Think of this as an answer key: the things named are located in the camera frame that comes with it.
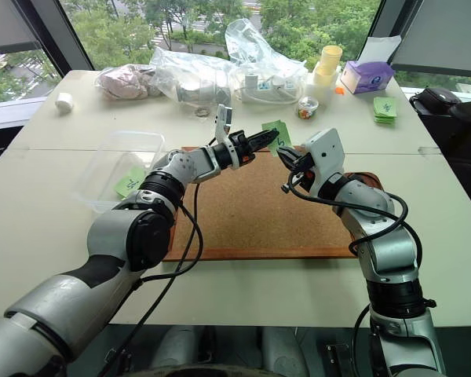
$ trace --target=purple tissue box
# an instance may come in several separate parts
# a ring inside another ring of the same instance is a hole
[[[384,61],[348,61],[340,80],[352,94],[357,94],[385,89],[393,75],[394,70]]]

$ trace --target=white table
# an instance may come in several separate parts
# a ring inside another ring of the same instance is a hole
[[[95,214],[71,196],[71,187],[102,137],[118,129],[156,130],[165,134],[167,148],[211,137],[211,122],[187,117],[166,98],[101,101],[94,76],[68,75],[0,158],[0,315],[48,276],[86,261]],[[53,107],[60,90],[76,103],[63,117]],[[425,297],[438,302],[435,324],[471,325],[471,203],[443,156],[418,154],[418,147],[434,143],[394,82],[387,92],[399,101],[394,128],[373,123],[367,98],[374,94],[348,93],[314,122],[295,119],[290,108],[236,103],[234,123],[251,134],[263,122],[282,119],[296,144],[336,126],[348,153],[345,169],[373,171],[408,202],[408,221],[424,246]],[[172,268],[161,264],[153,272]],[[163,285],[145,284],[113,322],[136,323]],[[351,327],[367,301],[356,260],[200,262],[175,281],[148,323]]]
[[[214,114],[199,119],[192,108],[166,97],[105,101],[93,86],[96,75],[94,71],[70,72],[9,148],[95,150],[115,130],[160,132],[166,138],[166,148],[204,145],[214,135]],[[71,114],[58,114],[54,101],[59,92],[72,94],[75,107]],[[374,122],[376,96],[396,98],[398,118],[394,126]],[[345,89],[345,95],[335,94],[331,104],[308,121],[295,115],[293,105],[262,106],[233,101],[233,108],[233,130],[244,129],[246,134],[253,134],[261,130],[262,123],[281,119],[295,145],[318,130],[336,127],[347,153],[417,154],[419,147],[436,147],[394,80],[385,93],[353,96]]]

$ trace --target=plastic bag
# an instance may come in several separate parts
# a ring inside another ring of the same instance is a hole
[[[152,83],[176,102],[193,106],[230,105],[228,74],[234,65],[218,57],[155,48]]]
[[[248,19],[231,22],[225,32],[235,95],[243,102],[292,104],[303,96],[305,62],[277,53]]]
[[[140,100],[162,93],[152,84],[155,68],[145,64],[126,64],[105,68],[96,77],[95,87],[112,100]]]

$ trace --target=cork board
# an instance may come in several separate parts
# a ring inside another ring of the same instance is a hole
[[[351,238],[340,218],[330,206],[285,194],[280,186],[288,174],[278,157],[258,152],[252,163],[203,182],[198,198],[202,260],[351,258]],[[189,185],[184,196],[192,214],[194,191]],[[164,261],[181,258],[191,230],[179,210]],[[196,236],[188,259],[195,257],[198,245]]]

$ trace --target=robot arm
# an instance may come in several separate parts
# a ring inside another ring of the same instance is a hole
[[[304,147],[304,152],[292,148],[278,150],[291,170],[288,184],[283,186],[285,192],[293,190],[300,195],[294,189],[300,185],[311,197],[333,204],[335,214],[355,240],[373,236],[394,223],[383,214],[339,205],[350,203],[394,215],[389,194],[343,175],[344,152],[335,129],[319,132]],[[403,371],[408,376],[444,374],[429,310],[436,304],[422,297],[417,245],[411,234],[397,226],[385,235],[359,243],[356,251],[370,297],[374,375],[389,377]]]
[[[170,227],[189,183],[237,169],[278,132],[246,138],[227,135],[232,110],[220,105],[218,144],[172,151],[140,188],[102,214],[87,236],[89,259],[79,269],[52,276],[11,305],[0,318],[0,377],[62,375],[137,288],[146,269],[168,251]]]

